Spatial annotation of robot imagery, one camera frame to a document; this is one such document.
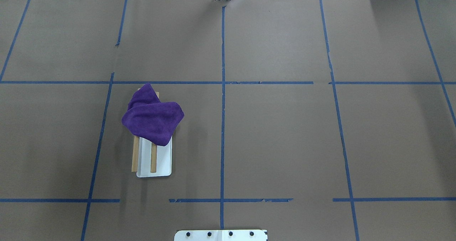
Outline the purple towel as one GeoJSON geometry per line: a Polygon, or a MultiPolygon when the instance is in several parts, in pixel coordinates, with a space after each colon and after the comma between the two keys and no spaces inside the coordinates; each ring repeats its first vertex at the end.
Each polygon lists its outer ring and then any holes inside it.
{"type": "Polygon", "coordinates": [[[121,122],[134,136],[166,146],[183,118],[178,103],[161,102],[151,84],[146,83],[133,94],[121,122]]]}

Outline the white towel rack base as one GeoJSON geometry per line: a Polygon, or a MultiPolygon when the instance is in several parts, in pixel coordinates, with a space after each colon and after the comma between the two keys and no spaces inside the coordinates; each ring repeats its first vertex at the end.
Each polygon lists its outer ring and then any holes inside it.
{"type": "Polygon", "coordinates": [[[172,140],[166,146],[157,147],[157,172],[150,173],[151,141],[140,137],[138,171],[139,178],[166,177],[172,173],[172,140]]]}

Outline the inner wooden rack rod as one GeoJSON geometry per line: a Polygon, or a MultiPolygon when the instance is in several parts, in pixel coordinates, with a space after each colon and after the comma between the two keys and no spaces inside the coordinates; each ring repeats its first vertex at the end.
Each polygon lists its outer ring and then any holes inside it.
{"type": "Polygon", "coordinates": [[[151,143],[151,154],[150,154],[150,173],[157,172],[157,145],[151,143]]]}

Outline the wooden rack rod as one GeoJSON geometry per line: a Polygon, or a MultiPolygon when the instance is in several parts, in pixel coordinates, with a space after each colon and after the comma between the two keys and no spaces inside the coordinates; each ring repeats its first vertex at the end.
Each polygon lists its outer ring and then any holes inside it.
{"type": "Polygon", "coordinates": [[[140,150],[140,137],[133,136],[133,152],[132,152],[132,163],[131,163],[132,172],[138,171],[139,150],[140,150]]]}
{"type": "Polygon", "coordinates": [[[157,172],[157,145],[151,143],[151,154],[150,154],[150,173],[157,172]]]}

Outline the outer wooden rack rod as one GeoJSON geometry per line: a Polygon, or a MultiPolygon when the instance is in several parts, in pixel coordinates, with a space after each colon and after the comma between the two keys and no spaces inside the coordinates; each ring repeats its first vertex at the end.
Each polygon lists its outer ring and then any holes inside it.
{"type": "Polygon", "coordinates": [[[138,171],[139,150],[140,150],[140,137],[133,136],[133,152],[132,152],[132,163],[131,163],[132,172],[138,171]]]}

